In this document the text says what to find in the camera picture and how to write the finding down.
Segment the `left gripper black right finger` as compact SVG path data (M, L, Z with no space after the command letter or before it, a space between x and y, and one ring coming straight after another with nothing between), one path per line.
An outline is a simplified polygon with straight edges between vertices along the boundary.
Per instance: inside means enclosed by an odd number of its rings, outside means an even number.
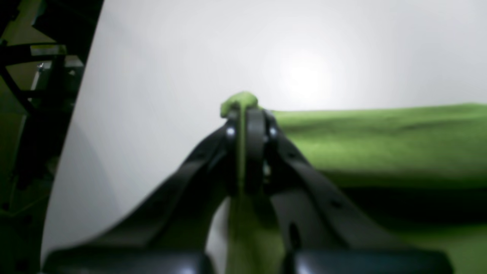
M315 170L270 111L245 111L245 192L271 203L285 245L282 274L451 274L439 251L373 222Z

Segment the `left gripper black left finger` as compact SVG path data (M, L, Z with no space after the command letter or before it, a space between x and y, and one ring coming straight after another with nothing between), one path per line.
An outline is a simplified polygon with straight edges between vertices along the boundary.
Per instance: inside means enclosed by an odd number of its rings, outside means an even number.
M238 191L240 114L202 140L135 210L102 235L48 255L44 274L214 274L214 212Z

